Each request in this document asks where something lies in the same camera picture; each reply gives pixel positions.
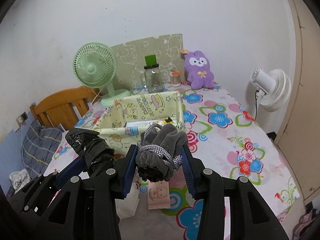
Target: fan center cap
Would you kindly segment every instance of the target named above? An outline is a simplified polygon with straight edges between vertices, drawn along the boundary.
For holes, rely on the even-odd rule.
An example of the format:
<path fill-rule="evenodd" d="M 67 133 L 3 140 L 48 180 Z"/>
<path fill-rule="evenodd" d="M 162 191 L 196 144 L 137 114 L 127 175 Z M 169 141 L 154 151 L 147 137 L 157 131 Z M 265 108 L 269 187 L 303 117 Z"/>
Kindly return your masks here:
<path fill-rule="evenodd" d="M 90 62 L 85 68 L 85 70 L 88 74 L 94 74 L 97 70 L 97 67 L 94 63 Z"/>

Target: gray plaid fabric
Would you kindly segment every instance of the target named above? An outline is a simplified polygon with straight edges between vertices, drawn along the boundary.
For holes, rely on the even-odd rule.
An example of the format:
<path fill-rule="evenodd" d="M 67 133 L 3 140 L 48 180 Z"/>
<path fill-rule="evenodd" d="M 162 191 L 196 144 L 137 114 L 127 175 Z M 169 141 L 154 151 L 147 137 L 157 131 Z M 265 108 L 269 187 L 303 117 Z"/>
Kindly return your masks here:
<path fill-rule="evenodd" d="M 62 139 L 58 128 L 42 127 L 34 120 L 22 143 L 23 164 L 31 179 L 47 169 Z"/>

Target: gray drawstring cord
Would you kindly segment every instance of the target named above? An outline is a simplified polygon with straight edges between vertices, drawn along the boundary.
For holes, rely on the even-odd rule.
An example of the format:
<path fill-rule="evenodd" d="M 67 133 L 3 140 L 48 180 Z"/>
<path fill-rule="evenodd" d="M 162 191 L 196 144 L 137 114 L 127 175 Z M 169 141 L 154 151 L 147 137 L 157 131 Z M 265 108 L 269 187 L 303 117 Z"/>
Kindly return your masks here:
<path fill-rule="evenodd" d="M 150 125 L 146 129 L 146 131 L 144 132 L 143 139 L 145 139 L 146 136 L 148 135 L 148 133 L 155 127 L 161 129 L 162 125 L 159 125 L 158 123 L 154 123 L 154 124 Z M 172 177 L 174 175 L 174 173 L 181 166 L 181 163 L 182 163 L 182 156 L 181 155 L 178 155 L 178 156 L 175 156 L 174 158 L 172 158 L 171 155 L 159 145 L 156 145 L 156 144 L 149 144 L 149 145 L 145 145 L 145 146 L 138 145 L 138 148 L 139 148 L 138 154 L 142 153 L 143 151 L 149 151 L 151 153 L 157 154 L 162 159 L 164 164 L 168 166 L 168 168 L 170 170 L 170 177 Z"/>

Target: green cap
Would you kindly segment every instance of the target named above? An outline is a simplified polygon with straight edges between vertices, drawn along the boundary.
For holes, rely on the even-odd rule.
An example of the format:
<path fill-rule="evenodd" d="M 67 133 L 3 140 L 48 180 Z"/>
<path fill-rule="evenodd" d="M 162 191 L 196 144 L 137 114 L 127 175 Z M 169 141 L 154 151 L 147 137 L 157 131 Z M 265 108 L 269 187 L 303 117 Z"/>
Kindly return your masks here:
<path fill-rule="evenodd" d="M 145 56 L 144 59 L 146 60 L 147 66 L 153 66 L 157 64 L 156 55 L 148 55 L 148 56 Z"/>

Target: wooden chair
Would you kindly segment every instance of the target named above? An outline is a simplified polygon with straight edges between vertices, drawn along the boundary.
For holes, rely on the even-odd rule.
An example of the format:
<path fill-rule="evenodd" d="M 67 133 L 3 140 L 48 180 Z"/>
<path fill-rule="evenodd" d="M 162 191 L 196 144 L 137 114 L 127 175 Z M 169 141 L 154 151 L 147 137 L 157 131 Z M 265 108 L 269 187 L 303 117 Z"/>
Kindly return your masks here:
<path fill-rule="evenodd" d="M 80 115 L 84 116 L 89 110 L 84 99 L 90 98 L 92 101 L 95 93 L 99 93 L 99 90 L 85 86 L 62 90 L 43 99 L 37 106 L 30 106 L 30 109 L 33 117 L 42 125 L 58 127 L 62 124 L 66 130 L 70 130 L 79 121 L 71 103 L 73 102 Z"/>

